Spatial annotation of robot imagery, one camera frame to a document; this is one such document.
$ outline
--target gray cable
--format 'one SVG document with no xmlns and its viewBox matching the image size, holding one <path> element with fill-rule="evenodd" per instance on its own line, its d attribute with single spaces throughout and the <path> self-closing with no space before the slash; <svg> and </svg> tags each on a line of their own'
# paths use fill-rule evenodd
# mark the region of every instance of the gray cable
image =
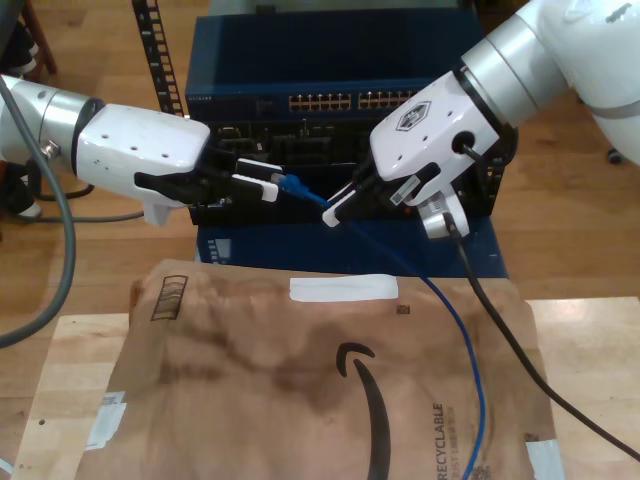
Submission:
<svg viewBox="0 0 640 480">
<path fill-rule="evenodd" d="M 38 167 L 51 185 L 53 194 L 56 196 L 56 203 L 60 208 L 62 224 L 64 225 L 64 262 L 58 290 L 47 308 L 45 308 L 31 323 L 19 327 L 12 332 L 0 335 L 0 348 L 5 348 L 30 337 L 46 326 L 55 318 L 58 312 L 60 312 L 62 305 L 64 305 L 64 302 L 67 299 L 69 290 L 71 290 L 71 284 L 73 283 L 73 272 L 76 265 L 76 232 L 75 227 L 73 226 L 73 216 L 71 215 L 69 203 L 67 202 L 64 191 L 60 187 L 56 176 L 49 167 L 47 158 L 40 151 L 38 142 L 33 137 L 31 130 L 29 130 L 27 122 L 24 120 L 22 113 L 20 113 L 20 109 L 18 108 L 13 95 L 9 91 L 7 84 L 4 83 L 4 79 L 1 75 L 0 95 L 2 95 L 2 99 L 4 100 L 7 110 L 13 117 L 13 120 L 20 131 L 20 135 L 27 144 L 27 147 L 31 152 L 31 157 L 36 161 Z"/>
<path fill-rule="evenodd" d="M 144 217 L 144 212 L 140 211 L 128 213 L 126 215 L 116 215 L 113 217 L 73 217 L 73 223 L 115 223 L 125 222 L 127 220 L 134 220 L 136 218 L 142 217 Z M 14 218 L 17 218 L 24 223 L 61 223 L 63 221 L 63 219 L 60 217 L 31 218 L 23 217 L 21 215 L 14 215 Z"/>
</svg>

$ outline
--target wooden floor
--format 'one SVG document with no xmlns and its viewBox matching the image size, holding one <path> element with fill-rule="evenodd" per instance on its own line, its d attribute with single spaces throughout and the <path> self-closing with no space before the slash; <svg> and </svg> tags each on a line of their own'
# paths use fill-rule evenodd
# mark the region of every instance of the wooden floor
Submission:
<svg viewBox="0 0 640 480">
<path fill-rule="evenodd" d="M 158 108 L 130 2 L 40 3 L 59 68 L 48 83 L 107 102 Z M 48 6 L 65 3 L 93 6 Z M 195 18 L 206 13 L 207 2 L 165 6 L 176 3 L 162 2 L 162 16 L 184 92 Z M 571 95 L 521 129 L 521 147 L 505 174 L 493 222 L 507 269 L 525 298 L 640 294 L 640 168 L 607 164 L 608 148 Z M 139 208 L 101 191 L 72 202 L 77 215 Z M 46 212 L 57 213 L 52 205 Z M 32 319 L 53 295 L 63 237 L 59 226 L 0 228 L 0 331 L 7 331 Z M 164 258 L 192 259 L 195 236 L 185 211 L 165 228 L 141 220 L 78 225 L 74 288 L 63 312 L 126 312 L 131 282 Z M 50 326 L 0 351 L 0 458 L 15 458 L 52 332 Z"/>
</svg>

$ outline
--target wooden table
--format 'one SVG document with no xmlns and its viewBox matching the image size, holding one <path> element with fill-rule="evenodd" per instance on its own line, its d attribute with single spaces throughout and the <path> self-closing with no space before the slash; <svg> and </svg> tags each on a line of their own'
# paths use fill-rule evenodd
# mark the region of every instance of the wooden table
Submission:
<svg viewBox="0 0 640 480">
<path fill-rule="evenodd" d="M 640 301 L 529 303 L 549 383 L 639 449 Z M 127 329 L 126 314 L 60 319 L 12 478 L 73 478 Z M 553 413 L 567 479 L 640 478 L 640 465 L 560 408 Z"/>
</svg>

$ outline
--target blue network switch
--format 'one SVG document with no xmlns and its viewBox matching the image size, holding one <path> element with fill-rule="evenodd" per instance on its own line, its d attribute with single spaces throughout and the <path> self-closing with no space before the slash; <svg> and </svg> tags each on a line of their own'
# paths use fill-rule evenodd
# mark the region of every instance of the blue network switch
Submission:
<svg viewBox="0 0 640 480">
<path fill-rule="evenodd" d="M 377 118 L 480 38 L 474 11 L 462 8 L 202 17 L 187 105 L 213 124 Z"/>
</svg>

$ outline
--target blue connector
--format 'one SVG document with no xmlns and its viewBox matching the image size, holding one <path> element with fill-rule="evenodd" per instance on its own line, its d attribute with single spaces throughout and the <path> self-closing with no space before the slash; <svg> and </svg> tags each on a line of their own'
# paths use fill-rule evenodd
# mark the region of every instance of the blue connector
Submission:
<svg viewBox="0 0 640 480">
<path fill-rule="evenodd" d="M 287 192 L 289 195 L 293 195 L 294 197 L 298 197 L 301 199 L 311 200 L 312 202 L 317 203 L 318 205 L 321 205 L 325 208 L 331 206 L 331 204 L 324 198 L 319 197 L 315 193 L 311 193 L 309 191 L 309 187 L 303 185 L 300 179 L 295 175 L 274 175 L 272 181 L 278 184 L 280 190 L 282 190 L 283 192 Z"/>
</svg>

